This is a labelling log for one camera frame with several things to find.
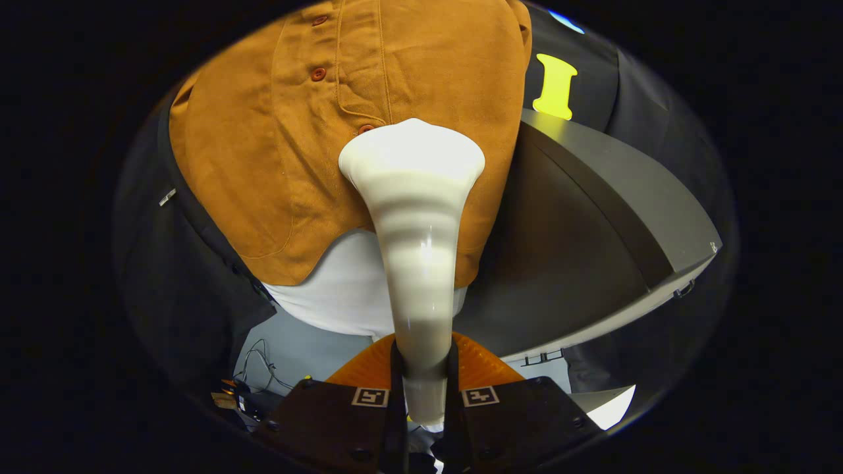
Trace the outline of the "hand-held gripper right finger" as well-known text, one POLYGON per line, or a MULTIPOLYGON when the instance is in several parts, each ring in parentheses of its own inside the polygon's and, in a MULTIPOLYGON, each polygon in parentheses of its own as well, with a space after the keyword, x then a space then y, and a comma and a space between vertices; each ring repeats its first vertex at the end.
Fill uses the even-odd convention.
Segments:
POLYGON ((548 376, 524 378, 455 333, 446 362, 445 472, 554 473, 603 430, 548 376))

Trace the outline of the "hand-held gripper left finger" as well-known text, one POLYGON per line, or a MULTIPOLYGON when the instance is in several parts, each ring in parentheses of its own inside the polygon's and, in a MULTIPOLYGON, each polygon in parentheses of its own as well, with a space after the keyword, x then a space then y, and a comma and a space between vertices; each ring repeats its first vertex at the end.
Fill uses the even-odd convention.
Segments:
POLYGON ((328 381, 299 381, 254 438, 307 473, 407 473, 403 372, 394 335, 383 337, 328 381))

